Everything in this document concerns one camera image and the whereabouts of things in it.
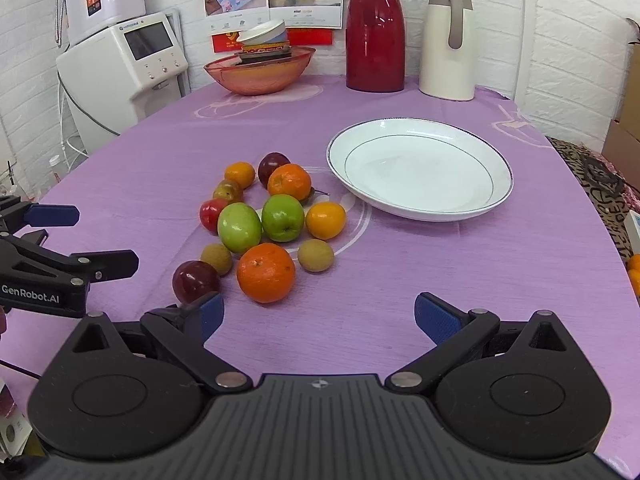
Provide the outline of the dark plum front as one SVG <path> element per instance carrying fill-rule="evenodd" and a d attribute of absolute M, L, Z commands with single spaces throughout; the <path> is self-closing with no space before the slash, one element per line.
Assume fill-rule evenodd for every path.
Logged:
<path fill-rule="evenodd" d="M 216 269 L 200 260 L 181 263 L 171 279 L 172 290 L 183 304 L 190 304 L 209 294 L 220 292 L 220 277 Z"/>

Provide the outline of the dark plum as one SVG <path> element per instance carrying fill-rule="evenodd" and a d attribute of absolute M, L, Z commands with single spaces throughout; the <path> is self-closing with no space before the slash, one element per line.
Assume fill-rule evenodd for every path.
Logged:
<path fill-rule="evenodd" d="M 172 290 L 183 304 L 190 304 L 209 294 L 220 292 L 220 277 L 216 269 L 200 260 L 181 263 L 171 279 Z"/>
<path fill-rule="evenodd" d="M 264 188 L 268 188 L 271 175 L 281 166 L 289 164 L 290 160 L 279 152 L 267 154 L 258 165 L 258 179 Z"/>

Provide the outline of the brown longan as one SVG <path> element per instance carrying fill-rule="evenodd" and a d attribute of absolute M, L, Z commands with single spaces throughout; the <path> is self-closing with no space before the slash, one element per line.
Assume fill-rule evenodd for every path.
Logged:
<path fill-rule="evenodd" d="M 297 251 L 300 266 L 309 273 L 322 273 L 334 263 L 334 251 L 324 240 L 305 240 Z"/>
<path fill-rule="evenodd" d="M 219 276 L 226 276 L 232 270 L 231 252 L 223 244 L 208 244 L 202 250 L 200 259 L 212 266 Z"/>

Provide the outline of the large front orange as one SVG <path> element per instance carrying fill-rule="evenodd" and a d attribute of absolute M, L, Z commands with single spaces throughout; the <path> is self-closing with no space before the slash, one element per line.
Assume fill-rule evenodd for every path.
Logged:
<path fill-rule="evenodd" d="M 250 248 L 239 260 L 236 279 L 243 294 L 258 304 L 284 299 L 295 282 L 295 264 L 290 254 L 272 243 Z"/>

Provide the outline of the green apple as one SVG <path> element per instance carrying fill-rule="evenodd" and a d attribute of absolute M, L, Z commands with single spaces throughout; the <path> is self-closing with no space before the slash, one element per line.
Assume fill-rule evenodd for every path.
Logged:
<path fill-rule="evenodd" d="M 262 241 L 262 222 L 251 206 L 233 203 L 221 211 L 217 232 L 230 252 L 242 255 Z"/>
<path fill-rule="evenodd" d="M 262 229 L 274 242 L 296 240 L 303 231 L 304 223 L 304 208 L 293 196 L 273 195 L 262 206 Z"/>

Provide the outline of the red tomato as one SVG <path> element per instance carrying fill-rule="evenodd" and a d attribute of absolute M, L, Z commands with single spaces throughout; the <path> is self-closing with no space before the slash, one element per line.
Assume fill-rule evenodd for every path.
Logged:
<path fill-rule="evenodd" d="M 224 200 L 223 198 L 212 198 L 211 200 L 206 200 L 206 202 L 202 203 L 200 210 L 198 211 L 198 216 L 200 217 L 200 222 L 203 228 L 209 233 L 217 235 L 219 216 L 228 205 L 228 200 Z"/>

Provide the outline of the red yellow small fruit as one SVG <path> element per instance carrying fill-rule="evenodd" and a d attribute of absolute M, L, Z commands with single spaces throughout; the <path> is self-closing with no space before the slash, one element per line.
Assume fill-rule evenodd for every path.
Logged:
<path fill-rule="evenodd" d="M 243 200 L 243 188 L 238 182 L 231 179 L 221 180 L 213 192 L 214 200 L 225 200 L 228 204 L 241 203 Z"/>

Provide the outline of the small back orange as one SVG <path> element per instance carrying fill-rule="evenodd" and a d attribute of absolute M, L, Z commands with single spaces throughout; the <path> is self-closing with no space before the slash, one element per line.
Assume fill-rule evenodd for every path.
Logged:
<path fill-rule="evenodd" d="M 249 162 L 234 162 L 224 170 L 224 178 L 234 181 L 245 190 L 253 185 L 256 171 Z"/>

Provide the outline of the yellow orange kumquat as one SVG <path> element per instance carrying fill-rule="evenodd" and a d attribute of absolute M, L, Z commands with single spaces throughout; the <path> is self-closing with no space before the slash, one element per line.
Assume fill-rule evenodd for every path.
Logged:
<path fill-rule="evenodd" d="M 309 234 L 319 240 L 332 240 L 346 226 L 346 211 L 342 205 L 332 202 L 314 204 L 306 213 Z"/>

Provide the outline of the orange with leaf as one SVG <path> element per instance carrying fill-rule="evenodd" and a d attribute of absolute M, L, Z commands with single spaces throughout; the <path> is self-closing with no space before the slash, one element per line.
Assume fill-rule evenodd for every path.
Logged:
<path fill-rule="evenodd" d="M 273 171 L 268 180 L 267 191 L 270 195 L 285 194 L 296 200 L 306 200 L 311 187 L 311 176 L 303 167 L 285 164 Z"/>

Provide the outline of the dark plum back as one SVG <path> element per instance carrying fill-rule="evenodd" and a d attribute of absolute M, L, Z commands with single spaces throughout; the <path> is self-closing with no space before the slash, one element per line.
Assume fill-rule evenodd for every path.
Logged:
<path fill-rule="evenodd" d="M 268 188 L 271 175 L 281 166 L 289 164 L 290 160 L 279 152 L 267 154 L 258 165 L 258 179 L 264 188 Z"/>

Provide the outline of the white water dispenser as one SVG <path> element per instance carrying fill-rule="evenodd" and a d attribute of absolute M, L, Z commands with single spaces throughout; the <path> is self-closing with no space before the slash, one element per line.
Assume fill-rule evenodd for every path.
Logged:
<path fill-rule="evenodd" d="M 58 82 L 87 154 L 191 92 L 179 14 L 107 27 L 56 59 Z"/>

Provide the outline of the purple tablecloth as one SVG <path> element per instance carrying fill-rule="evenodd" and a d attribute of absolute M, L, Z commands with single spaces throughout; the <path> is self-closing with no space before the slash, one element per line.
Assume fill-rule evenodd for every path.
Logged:
<path fill-rule="evenodd" d="M 324 161 L 330 137 L 362 118 L 404 111 L 468 120 L 514 169 L 510 200 L 475 220 L 426 224 L 373 211 L 351 196 Z M 592 458 L 521 470 L 433 451 L 428 437 L 388 442 L 375 430 L 374 454 L 366 457 L 359 413 L 333 405 L 335 422 L 326 426 L 311 413 L 306 391 L 293 389 L 279 408 L 302 421 L 269 442 L 247 436 L 242 452 L 240 439 L 222 426 L 176 456 L 128 470 L 128 478 L 613 479 L 638 464 L 639 311 L 620 257 L 555 149 L 495 92 L 462 106 L 413 90 L 351 92 L 336 79 L 311 78 L 263 98 L 208 86 L 123 134 L 52 188 L 48 201 L 76 205 L 81 219 L 76 228 L 53 231 L 50 245 L 133 249 L 138 274 L 98 287 L 91 302 L 112 315 L 155 307 L 170 295 L 174 266 L 210 242 L 196 212 L 224 167 L 271 151 L 310 173 L 319 200 L 345 208 L 347 226 L 334 242 L 337 269 L 324 278 L 304 275 L 292 304 L 280 309 L 257 307 L 230 289 L 215 350 L 249 372 L 301 370 L 316 379 L 334 370 L 385 372 L 426 348 L 411 314 L 422 290 L 500 314 L 551 308 L 612 393 L 608 442 L 623 455 L 614 464 Z"/>

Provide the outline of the white porcelain plate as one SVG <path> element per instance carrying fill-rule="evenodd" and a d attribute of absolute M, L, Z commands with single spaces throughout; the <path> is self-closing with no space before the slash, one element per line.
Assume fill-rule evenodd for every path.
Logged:
<path fill-rule="evenodd" d="M 326 163 L 360 200 L 416 221 L 479 217 L 503 204 L 514 188 L 510 165 L 492 145 L 427 119 L 352 125 L 330 141 Z"/>

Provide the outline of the oranges on bench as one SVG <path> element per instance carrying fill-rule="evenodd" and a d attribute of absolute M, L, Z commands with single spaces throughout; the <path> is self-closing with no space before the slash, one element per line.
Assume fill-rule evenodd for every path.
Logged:
<path fill-rule="evenodd" d="M 626 262 L 627 275 L 634 290 L 634 296 L 640 297 L 640 255 L 631 256 Z"/>

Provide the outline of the white power strip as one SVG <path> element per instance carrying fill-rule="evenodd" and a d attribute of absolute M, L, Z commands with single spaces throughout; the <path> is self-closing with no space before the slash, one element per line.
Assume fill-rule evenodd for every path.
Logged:
<path fill-rule="evenodd" d="M 624 220 L 624 227 L 627 232 L 629 244 L 634 255 L 640 254 L 640 214 L 630 210 Z"/>

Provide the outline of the leopard print cloth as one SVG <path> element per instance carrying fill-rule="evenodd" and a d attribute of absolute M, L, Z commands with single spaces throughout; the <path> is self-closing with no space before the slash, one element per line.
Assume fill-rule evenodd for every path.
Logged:
<path fill-rule="evenodd" d="M 604 223 L 626 263 L 633 255 L 624 221 L 629 211 L 639 212 L 639 193 L 601 154 L 585 145 L 548 136 L 548 140 L 574 174 Z"/>

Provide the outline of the orange plastic bowl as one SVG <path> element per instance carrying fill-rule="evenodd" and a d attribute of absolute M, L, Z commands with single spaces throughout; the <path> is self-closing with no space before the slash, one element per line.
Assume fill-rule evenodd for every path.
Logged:
<path fill-rule="evenodd" d="M 204 70 L 226 90 L 239 96 L 263 96 L 288 88 L 302 76 L 314 56 L 314 48 L 292 47 L 289 56 L 244 63 L 231 55 L 207 63 Z"/>

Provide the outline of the cardboard boxes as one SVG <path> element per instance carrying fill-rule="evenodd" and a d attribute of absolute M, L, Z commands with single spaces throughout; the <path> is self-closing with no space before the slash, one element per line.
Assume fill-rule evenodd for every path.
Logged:
<path fill-rule="evenodd" d="M 610 122 L 602 155 L 612 162 L 627 182 L 639 187 L 640 172 L 640 79 L 639 45 L 632 47 L 630 69 L 620 116 Z"/>

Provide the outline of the white thermos jug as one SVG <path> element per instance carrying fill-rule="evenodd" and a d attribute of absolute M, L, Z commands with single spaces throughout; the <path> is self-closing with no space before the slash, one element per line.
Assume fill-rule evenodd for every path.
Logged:
<path fill-rule="evenodd" d="M 428 0 L 422 32 L 419 89 L 448 101 L 475 96 L 472 0 Z"/>

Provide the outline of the stacked small bowls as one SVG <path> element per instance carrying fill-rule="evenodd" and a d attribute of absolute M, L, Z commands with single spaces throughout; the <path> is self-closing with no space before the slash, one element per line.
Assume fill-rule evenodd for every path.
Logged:
<path fill-rule="evenodd" d="M 292 55 L 283 20 L 271 20 L 247 29 L 239 34 L 238 41 L 241 64 L 280 60 Z"/>

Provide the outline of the red thermos jug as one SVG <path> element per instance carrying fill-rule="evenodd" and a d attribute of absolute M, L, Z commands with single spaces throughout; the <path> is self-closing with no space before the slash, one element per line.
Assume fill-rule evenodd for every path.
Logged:
<path fill-rule="evenodd" d="M 406 36 L 400 0 L 349 0 L 346 86 L 364 92 L 405 87 Z"/>

